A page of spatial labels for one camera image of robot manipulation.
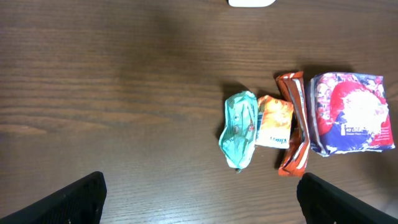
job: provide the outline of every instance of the wooden surface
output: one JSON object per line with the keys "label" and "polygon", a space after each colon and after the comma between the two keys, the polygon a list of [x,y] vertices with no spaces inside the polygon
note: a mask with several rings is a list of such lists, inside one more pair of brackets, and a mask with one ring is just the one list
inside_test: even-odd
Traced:
{"label": "wooden surface", "polygon": [[[284,70],[384,75],[397,140],[397,25],[395,0],[2,0],[0,217],[100,170],[102,223],[304,223],[275,149],[228,168],[223,99],[279,94]],[[311,153],[307,170],[394,214],[397,158]]]}

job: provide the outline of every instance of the red candy bar wrapper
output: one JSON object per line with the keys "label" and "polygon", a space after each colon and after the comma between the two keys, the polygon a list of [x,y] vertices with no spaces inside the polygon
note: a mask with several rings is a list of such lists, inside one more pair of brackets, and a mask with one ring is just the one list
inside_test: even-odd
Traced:
{"label": "red candy bar wrapper", "polygon": [[293,103],[294,115],[297,120],[297,127],[290,138],[289,148],[278,173],[281,176],[301,177],[304,175],[310,150],[303,72],[281,75],[276,78],[276,82],[285,99]]}

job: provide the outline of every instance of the candy wrapper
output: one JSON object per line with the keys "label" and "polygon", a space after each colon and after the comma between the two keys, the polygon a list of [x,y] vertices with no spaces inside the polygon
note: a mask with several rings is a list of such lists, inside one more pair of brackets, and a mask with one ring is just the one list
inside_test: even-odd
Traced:
{"label": "candy wrapper", "polygon": [[256,144],[279,149],[289,148],[293,104],[263,96],[258,99],[258,107]]}
{"label": "candy wrapper", "polygon": [[383,77],[330,72],[307,89],[311,148],[322,156],[395,148]]}
{"label": "candy wrapper", "polygon": [[254,153],[257,133],[257,99],[250,91],[225,101],[225,128],[218,142],[231,168],[246,168]]}
{"label": "candy wrapper", "polygon": [[285,153],[284,161],[279,167],[279,175],[303,176],[307,166],[310,149],[310,134],[307,126],[307,108],[303,86],[303,72],[288,73],[276,78],[280,91],[285,99],[294,105],[297,128],[290,139],[290,146]]}

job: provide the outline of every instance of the pink and white package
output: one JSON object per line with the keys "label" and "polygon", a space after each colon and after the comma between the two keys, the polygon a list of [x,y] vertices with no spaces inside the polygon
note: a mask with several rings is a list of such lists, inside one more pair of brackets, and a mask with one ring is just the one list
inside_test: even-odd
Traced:
{"label": "pink and white package", "polygon": [[324,73],[306,96],[311,148],[321,156],[395,148],[382,76]]}

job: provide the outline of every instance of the white object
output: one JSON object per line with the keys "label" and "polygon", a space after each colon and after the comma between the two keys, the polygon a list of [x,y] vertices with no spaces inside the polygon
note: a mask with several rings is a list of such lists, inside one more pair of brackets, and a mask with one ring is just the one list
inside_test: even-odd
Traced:
{"label": "white object", "polygon": [[266,7],[276,0],[228,0],[233,7]]}

